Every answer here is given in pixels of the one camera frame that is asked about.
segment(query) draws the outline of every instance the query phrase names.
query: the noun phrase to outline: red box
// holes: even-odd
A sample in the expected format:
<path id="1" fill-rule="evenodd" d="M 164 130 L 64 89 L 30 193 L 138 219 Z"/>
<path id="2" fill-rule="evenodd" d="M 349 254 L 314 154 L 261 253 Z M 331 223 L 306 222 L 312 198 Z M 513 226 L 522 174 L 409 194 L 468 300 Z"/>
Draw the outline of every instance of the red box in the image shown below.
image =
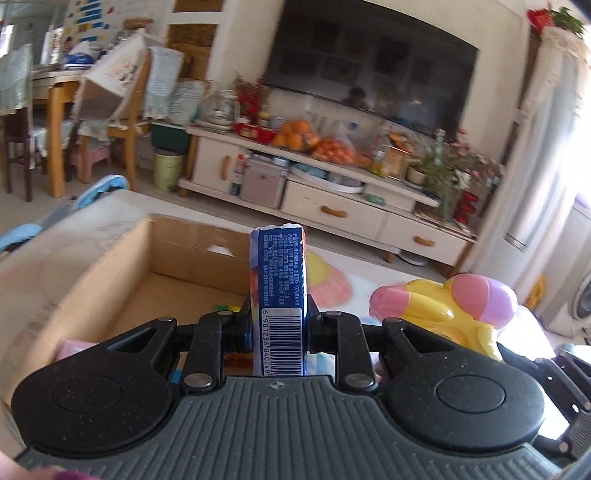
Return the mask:
<path id="1" fill-rule="evenodd" d="M 269 128 L 259 127 L 258 125 L 251 124 L 236 124 L 234 130 L 241 137 L 248 138 L 255 142 L 268 145 L 275 137 L 275 132 Z"/>

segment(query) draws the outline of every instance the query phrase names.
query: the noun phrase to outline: ribbed rubber pad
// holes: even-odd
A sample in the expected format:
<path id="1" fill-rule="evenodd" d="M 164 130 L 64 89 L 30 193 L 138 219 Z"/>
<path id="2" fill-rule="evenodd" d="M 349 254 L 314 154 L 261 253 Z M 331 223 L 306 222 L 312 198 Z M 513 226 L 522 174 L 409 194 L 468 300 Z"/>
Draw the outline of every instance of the ribbed rubber pad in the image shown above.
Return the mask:
<path id="1" fill-rule="evenodd" d="M 591 446 L 591 413 L 581 411 L 573 425 L 566 431 L 570 453 L 579 459 Z"/>
<path id="2" fill-rule="evenodd" d="M 328 377 L 229 377 L 219 391 L 184 398 L 162 430 L 125 453 L 75 460 L 28 450 L 18 461 L 105 480 L 545 480 L 558 471 L 531 446 L 491 457 L 430 450 L 375 400 Z"/>

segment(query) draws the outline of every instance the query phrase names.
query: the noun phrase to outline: pink stool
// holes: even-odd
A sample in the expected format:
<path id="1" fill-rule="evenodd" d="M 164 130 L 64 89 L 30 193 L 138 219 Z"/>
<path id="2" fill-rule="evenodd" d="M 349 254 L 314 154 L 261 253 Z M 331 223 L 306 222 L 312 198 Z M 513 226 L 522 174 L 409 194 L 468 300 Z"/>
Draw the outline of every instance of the pink stool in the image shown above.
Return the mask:
<path id="1" fill-rule="evenodd" d="M 82 148 L 85 145 L 77 145 L 72 154 L 72 165 L 76 167 L 78 178 L 82 183 L 90 182 L 92 178 L 92 166 L 101 160 L 106 160 L 107 165 L 111 166 L 111 149 L 109 144 L 101 142 L 89 142 L 87 146 L 86 164 L 82 159 Z"/>

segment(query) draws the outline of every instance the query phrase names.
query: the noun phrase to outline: television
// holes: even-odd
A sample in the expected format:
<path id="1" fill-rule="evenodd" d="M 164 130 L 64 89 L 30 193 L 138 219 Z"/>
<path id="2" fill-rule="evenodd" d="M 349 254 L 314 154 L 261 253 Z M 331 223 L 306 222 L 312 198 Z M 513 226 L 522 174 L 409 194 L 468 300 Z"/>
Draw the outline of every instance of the television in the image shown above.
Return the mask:
<path id="1" fill-rule="evenodd" d="M 478 50 L 365 0 L 285 0 L 264 83 L 455 138 Z"/>

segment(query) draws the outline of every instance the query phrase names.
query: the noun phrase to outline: orange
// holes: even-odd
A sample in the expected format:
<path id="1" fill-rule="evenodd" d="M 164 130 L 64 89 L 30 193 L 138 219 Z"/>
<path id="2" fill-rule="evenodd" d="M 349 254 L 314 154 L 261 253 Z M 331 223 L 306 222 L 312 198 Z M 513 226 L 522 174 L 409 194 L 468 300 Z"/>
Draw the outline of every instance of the orange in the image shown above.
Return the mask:
<path id="1" fill-rule="evenodd" d="M 273 145 L 273 147 L 276 147 L 276 148 L 286 147 L 287 146 L 287 139 L 286 139 L 285 135 L 282 135 L 282 134 L 275 135 L 275 138 L 273 138 L 273 142 L 271 143 L 271 145 Z"/>
<path id="2" fill-rule="evenodd" d="M 304 135 L 304 150 L 311 151 L 318 147 L 320 143 L 320 137 L 313 133 L 307 133 Z"/>
<path id="3" fill-rule="evenodd" d="M 306 120 L 296 120 L 293 122 L 293 129 L 297 134 L 306 134 L 312 131 L 312 125 Z"/>
<path id="4" fill-rule="evenodd" d="M 292 134 L 293 132 L 294 132 L 294 128 L 293 128 L 292 124 L 289 122 L 285 122 L 281 126 L 281 129 L 279 130 L 279 133 L 283 134 L 283 135 L 289 135 L 289 134 Z"/>
<path id="5" fill-rule="evenodd" d="M 304 148 L 304 139 L 298 134 L 289 134 L 287 136 L 287 147 L 296 152 L 301 151 Z"/>

